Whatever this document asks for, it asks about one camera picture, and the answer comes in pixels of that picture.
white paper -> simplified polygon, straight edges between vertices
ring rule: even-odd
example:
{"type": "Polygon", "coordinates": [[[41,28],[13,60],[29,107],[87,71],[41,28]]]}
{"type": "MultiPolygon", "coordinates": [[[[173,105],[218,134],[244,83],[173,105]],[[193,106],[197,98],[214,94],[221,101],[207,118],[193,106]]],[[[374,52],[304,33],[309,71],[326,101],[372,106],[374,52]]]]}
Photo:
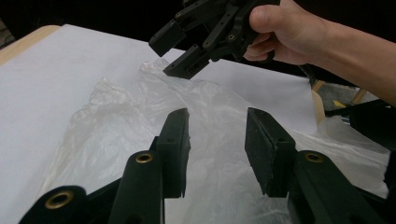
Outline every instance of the white paper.
{"type": "MultiPolygon", "coordinates": [[[[180,54],[173,49],[164,58],[172,62],[180,54]]],[[[134,94],[140,64],[157,58],[146,42],[65,25],[0,67],[2,222],[18,222],[33,204],[71,115],[94,85],[105,77],[134,94]]],[[[286,128],[316,129],[306,79],[225,61],[195,78],[229,86],[286,128]]]]}

